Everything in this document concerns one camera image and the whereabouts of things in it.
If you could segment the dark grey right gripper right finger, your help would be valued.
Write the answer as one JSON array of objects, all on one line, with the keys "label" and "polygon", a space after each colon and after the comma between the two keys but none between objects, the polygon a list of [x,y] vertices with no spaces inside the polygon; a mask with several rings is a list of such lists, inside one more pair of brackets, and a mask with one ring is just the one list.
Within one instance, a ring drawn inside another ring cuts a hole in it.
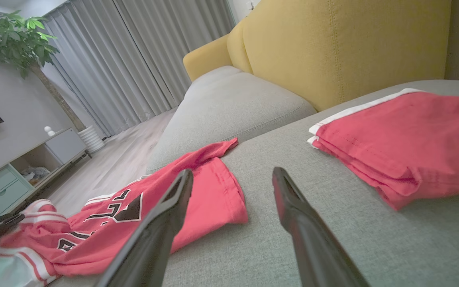
[{"label": "dark grey right gripper right finger", "polygon": [[273,169],[273,187],[280,223],[292,237],[302,285],[367,287],[361,271],[282,167]]}]

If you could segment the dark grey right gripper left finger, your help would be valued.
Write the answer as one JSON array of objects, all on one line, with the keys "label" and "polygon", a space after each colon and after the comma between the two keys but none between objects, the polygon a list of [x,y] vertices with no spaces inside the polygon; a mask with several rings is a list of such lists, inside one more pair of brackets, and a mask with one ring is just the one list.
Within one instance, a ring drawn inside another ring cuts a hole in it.
[{"label": "dark grey right gripper left finger", "polygon": [[96,283],[97,287],[160,287],[173,240],[184,225],[194,176],[180,171]]}]

